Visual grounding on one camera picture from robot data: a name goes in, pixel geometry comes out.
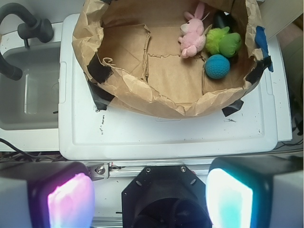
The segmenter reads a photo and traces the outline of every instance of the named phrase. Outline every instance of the sink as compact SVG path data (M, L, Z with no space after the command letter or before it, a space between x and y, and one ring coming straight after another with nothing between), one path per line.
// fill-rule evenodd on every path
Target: sink
M23 71L19 81L0 74L0 128L58 128L60 42L18 47L3 57Z

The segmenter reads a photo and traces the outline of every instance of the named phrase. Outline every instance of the paper bag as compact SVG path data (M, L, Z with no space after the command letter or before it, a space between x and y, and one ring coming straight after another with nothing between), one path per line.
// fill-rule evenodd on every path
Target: paper bag
M242 48L228 75L206 76L206 50L181 58L183 13L199 0L86 0L73 33L75 56L94 97L107 105L161 118L204 116L250 92L265 69L255 44L262 26L256 0L201 0L205 32L217 10L235 19Z

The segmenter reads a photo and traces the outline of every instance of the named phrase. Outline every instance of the blue ball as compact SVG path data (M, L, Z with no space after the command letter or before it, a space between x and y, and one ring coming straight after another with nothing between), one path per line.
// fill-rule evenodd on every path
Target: blue ball
M213 79L220 79L226 76L230 70L229 60L222 55L211 56L205 64L207 75Z

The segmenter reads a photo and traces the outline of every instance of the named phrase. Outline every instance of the gray faucet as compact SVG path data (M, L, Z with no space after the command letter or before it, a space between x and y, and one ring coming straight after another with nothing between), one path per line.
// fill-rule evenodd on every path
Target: gray faucet
M24 21L23 24L18 26L17 31L18 35L24 40L26 48L29 48L28 39L30 38L38 38L42 43L47 43L53 38L54 31L48 19L34 17L24 6L18 3L8 3L0 8L0 24L9 14L15 14ZM9 64L0 53L0 74L17 81L22 77L22 70Z

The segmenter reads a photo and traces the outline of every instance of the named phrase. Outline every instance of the stuffed bunny ear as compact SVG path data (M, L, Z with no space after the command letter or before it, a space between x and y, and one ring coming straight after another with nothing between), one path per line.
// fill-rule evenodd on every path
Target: stuffed bunny ear
M199 1L199 4L198 4L198 6L195 10L195 13L194 13L194 18L202 20L203 15L204 15L204 10L205 10L205 3Z
M184 17L187 19L187 20L191 20L194 18L194 16L192 14L190 14L189 12L184 12Z

